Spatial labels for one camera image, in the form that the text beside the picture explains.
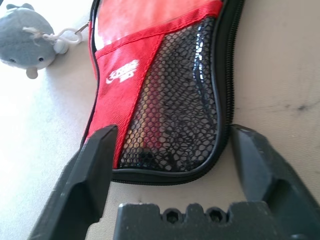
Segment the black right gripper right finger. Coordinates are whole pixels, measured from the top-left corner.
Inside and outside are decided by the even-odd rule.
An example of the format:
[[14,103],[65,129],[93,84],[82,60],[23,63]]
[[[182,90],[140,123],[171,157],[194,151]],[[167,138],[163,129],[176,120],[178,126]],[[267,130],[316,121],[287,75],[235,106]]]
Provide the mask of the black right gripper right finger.
[[250,202],[265,202],[288,240],[320,238],[320,205],[293,167],[261,133],[230,127],[240,184]]

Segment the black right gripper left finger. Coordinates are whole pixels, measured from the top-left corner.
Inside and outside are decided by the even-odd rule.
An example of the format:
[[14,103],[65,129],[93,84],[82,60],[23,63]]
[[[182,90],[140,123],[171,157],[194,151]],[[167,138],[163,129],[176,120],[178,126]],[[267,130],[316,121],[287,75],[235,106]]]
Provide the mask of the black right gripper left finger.
[[84,240],[103,216],[112,178],[118,128],[97,130],[62,171],[30,240]]

